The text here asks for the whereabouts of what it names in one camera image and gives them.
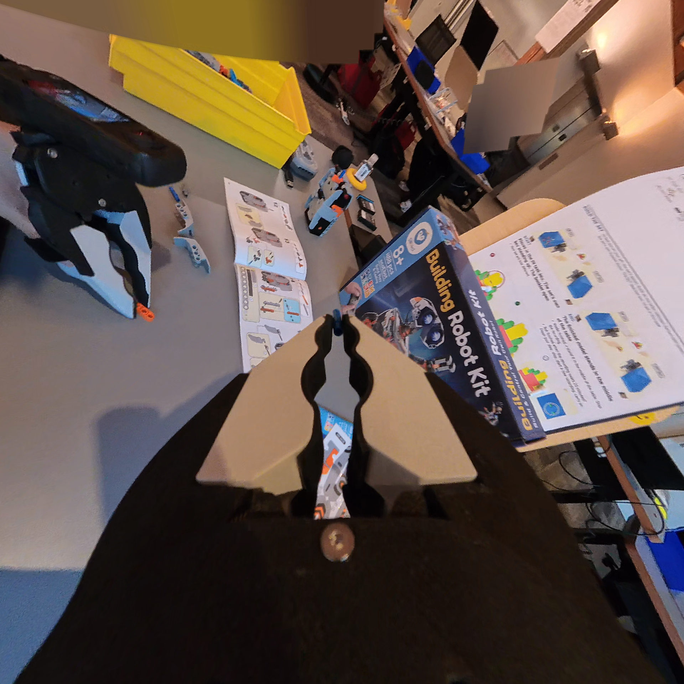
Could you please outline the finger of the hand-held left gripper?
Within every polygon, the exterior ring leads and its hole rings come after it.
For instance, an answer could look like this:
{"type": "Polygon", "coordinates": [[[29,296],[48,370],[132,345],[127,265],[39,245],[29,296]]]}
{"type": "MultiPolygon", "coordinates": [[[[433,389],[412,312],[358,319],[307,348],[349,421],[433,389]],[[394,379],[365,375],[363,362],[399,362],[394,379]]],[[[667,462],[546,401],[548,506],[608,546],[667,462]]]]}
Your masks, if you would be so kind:
{"type": "Polygon", "coordinates": [[[134,299],[124,285],[124,278],[112,263],[109,240],[106,235],[84,224],[72,228],[70,232],[85,256],[93,275],[81,274],[73,261],[60,261],[57,264],[59,268],[68,277],[85,283],[115,311],[132,320],[135,317],[134,299]]]}
{"type": "Polygon", "coordinates": [[[137,211],[112,212],[112,235],[123,256],[125,271],[131,279],[135,299],[150,308],[151,238],[137,211]]]}

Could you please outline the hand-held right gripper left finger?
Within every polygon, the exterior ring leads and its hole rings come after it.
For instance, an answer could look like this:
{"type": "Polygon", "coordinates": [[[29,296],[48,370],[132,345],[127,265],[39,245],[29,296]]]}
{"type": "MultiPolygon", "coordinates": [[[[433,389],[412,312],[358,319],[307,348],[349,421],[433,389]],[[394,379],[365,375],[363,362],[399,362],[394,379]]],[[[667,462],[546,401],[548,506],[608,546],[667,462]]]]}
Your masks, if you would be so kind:
{"type": "Polygon", "coordinates": [[[323,466],[320,411],[334,318],[324,315],[244,376],[200,467],[202,485],[294,493],[293,514],[314,517],[323,466]]]}

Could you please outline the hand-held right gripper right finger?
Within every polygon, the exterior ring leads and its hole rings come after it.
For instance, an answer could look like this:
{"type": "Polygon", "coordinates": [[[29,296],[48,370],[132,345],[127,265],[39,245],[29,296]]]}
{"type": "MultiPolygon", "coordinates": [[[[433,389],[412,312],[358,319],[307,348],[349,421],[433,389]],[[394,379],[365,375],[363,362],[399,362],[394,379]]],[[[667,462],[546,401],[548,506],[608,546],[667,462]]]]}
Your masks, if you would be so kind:
{"type": "Polygon", "coordinates": [[[475,466],[430,383],[434,376],[357,318],[343,316],[342,330],[358,396],[343,487],[349,515],[380,518],[405,493],[475,481],[475,466]]]}

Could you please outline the person's left hand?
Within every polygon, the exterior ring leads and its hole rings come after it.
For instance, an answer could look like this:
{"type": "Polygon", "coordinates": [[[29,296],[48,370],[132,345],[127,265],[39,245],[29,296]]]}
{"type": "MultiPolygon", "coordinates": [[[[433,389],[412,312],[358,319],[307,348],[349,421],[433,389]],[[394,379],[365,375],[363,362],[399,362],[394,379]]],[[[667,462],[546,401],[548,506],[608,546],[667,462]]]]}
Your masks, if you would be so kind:
{"type": "Polygon", "coordinates": [[[12,132],[17,130],[16,126],[1,121],[1,218],[29,239],[38,239],[40,236],[30,222],[28,202],[21,192],[21,179],[13,159],[16,142],[12,132]]]}

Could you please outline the blue sticker sheet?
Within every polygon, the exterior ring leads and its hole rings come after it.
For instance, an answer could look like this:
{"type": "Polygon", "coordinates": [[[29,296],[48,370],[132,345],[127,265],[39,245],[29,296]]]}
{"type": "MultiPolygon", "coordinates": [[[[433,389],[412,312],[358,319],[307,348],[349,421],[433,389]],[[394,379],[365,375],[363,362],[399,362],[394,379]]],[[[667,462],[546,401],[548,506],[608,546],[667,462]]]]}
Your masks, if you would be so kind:
{"type": "Polygon", "coordinates": [[[323,465],[317,488],[314,519],[349,517],[343,488],[347,482],[347,466],[352,450],[353,424],[320,406],[323,436],[323,465]]]}

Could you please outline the open instruction booklet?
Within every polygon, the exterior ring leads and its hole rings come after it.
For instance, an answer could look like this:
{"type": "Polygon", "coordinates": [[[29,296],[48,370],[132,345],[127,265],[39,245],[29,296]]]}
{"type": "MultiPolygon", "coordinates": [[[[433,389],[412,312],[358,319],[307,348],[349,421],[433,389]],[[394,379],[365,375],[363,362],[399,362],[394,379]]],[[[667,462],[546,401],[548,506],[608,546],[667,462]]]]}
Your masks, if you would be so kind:
{"type": "Polygon", "coordinates": [[[306,257],[289,205],[224,178],[244,372],[313,321],[306,257]]]}

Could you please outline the blue robot kit box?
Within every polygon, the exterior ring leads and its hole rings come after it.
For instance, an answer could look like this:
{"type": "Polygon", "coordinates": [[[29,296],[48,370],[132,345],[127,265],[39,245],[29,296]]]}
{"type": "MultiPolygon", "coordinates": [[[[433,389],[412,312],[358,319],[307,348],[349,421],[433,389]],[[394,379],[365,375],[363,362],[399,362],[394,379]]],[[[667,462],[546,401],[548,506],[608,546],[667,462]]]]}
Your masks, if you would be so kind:
{"type": "Polygon", "coordinates": [[[339,291],[391,346],[444,381],[502,435],[545,433],[452,221],[429,208],[339,291]]]}

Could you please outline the yellow storage bin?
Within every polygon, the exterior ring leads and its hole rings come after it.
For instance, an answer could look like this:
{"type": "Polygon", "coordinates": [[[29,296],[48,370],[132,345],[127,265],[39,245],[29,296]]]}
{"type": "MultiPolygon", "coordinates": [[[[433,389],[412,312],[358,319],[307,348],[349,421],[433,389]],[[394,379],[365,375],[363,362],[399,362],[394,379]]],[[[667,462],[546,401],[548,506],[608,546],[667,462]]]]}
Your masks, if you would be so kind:
{"type": "Polygon", "coordinates": [[[311,134],[293,68],[279,62],[212,56],[216,71],[176,47],[111,34],[109,66],[133,96],[273,167],[311,134]]]}

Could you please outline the pile of building bricks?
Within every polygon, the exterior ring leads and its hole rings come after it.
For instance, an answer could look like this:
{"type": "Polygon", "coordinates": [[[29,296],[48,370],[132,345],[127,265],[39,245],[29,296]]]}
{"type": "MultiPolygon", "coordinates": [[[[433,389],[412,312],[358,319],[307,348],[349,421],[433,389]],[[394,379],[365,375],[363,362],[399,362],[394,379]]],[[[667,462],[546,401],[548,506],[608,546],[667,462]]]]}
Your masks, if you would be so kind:
{"type": "Polygon", "coordinates": [[[213,54],[192,50],[185,50],[185,53],[197,59],[202,64],[205,64],[206,66],[210,67],[215,72],[220,73],[223,77],[227,78],[243,90],[252,93],[251,88],[246,83],[244,83],[244,81],[240,80],[237,77],[235,71],[232,68],[227,68],[226,66],[224,66],[213,54]]]}

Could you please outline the grey motor box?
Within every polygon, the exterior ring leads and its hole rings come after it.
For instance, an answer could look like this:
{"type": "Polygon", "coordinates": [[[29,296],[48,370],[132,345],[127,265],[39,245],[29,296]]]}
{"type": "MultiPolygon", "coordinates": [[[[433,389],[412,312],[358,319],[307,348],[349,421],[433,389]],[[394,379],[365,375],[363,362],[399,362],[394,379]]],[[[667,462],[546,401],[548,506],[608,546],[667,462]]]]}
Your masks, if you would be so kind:
{"type": "Polygon", "coordinates": [[[305,181],[311,181],[316,177],[319,168],[308,138],[304,138],[289,158],[288,170],[292,175],[305,181]]]}

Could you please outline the black chair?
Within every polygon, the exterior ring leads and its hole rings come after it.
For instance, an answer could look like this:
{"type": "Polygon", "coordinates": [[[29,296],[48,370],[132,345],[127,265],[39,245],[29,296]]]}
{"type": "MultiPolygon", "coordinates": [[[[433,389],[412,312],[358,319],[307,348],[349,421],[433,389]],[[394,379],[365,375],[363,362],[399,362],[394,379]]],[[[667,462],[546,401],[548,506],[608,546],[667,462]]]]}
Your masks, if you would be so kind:
{"type": "Polygon", "coordinates": [[[352,224],[348,232],[359,268],[372,262],[387,247],[387,242],[380,235],[362,227],[352,224]]]}

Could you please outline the partly built robot model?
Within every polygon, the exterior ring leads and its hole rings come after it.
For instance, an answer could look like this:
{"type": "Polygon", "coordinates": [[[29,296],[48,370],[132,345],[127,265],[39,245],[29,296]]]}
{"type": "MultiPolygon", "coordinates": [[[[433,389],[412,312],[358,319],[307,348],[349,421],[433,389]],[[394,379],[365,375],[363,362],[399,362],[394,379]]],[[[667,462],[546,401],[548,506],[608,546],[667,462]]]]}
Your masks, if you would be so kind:
{"type": "Polygon", "coordinates": [[[305,204],[304,216],[309,233],[316,237],[324,235],[347,210],[352,199],[353,191],[348,184],[347,170],[330,168],[305,204]]]}

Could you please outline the wooden side table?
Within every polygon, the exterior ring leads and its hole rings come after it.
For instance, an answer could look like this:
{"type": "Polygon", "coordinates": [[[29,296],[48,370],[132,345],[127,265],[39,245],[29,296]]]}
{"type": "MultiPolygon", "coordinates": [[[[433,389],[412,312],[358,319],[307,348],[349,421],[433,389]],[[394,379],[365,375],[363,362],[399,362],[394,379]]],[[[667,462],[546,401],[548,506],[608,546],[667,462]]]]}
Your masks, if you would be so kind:
{"type": "MultiPolygon", "coordinates": [[[[470,261],[473,263],[479,252],[489,251],[492,245],[507,240],[522,230],[564,208],[556,200],[538,198],[523,202],[483,224],[472,228],[460,237],[470,261]]],[[[667,406],[641,414],[630,414],[619,418],[571,427],[559,432],[547,433],[546,437],[534,442],[516,446],[520,453],[555,447],[576,440],[590,439],[613,432],[633,430],[637,427],[652,427],[658,434],[670,437],[683,434],[683,406],[667,406]]]]}

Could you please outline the white laminated instruction sheet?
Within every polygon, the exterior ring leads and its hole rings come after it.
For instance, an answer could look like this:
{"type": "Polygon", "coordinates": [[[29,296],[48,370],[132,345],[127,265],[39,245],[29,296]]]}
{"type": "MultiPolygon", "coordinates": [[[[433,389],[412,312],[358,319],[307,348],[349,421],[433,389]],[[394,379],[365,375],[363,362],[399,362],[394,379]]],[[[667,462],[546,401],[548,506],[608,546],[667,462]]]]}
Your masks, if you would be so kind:
{"type": "Polygon", "coordinates": [[[683,403],[682,167],[469,258],[546,434],[683,403]]]}

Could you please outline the long wooden table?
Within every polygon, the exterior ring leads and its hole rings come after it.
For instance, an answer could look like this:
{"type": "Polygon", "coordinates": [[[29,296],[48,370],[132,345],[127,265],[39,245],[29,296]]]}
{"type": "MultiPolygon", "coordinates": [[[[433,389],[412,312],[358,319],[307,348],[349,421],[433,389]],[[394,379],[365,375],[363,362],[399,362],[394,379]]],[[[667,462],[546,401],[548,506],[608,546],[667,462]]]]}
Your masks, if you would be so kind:
{"type": "Polygon", "coordinates": [[[483,175],[476,175],[465,165],[457,156],[455,150],[451,146],[451,138],[449,132],[440,121],[439,117],[433,111],[430,103],[430,96],[422,88],[420,83],[416,80],[415,75],[411,71],[408,64],[409,51],[406,48],[413,48],[413,37],[405,30],[399,21],[399,16],[394,12],[393,5],[386,2],[384,5],[384,29],[388,33],[389,39],[393,42],[395,53],[401,64],[406,81],[406,86],[409,87],[413,95],[406,96],[406,101],[412,107],[411,111],[418,109],[423,123],[421,127],[421,136],[428,141],[432,146],[435,144],[449,157],[451,167],[458,173],[465,176],[470,182],[478,185],[483,189],[484,193],[492,192],[492,187],[489,185],[486,177],[483,175]]]}

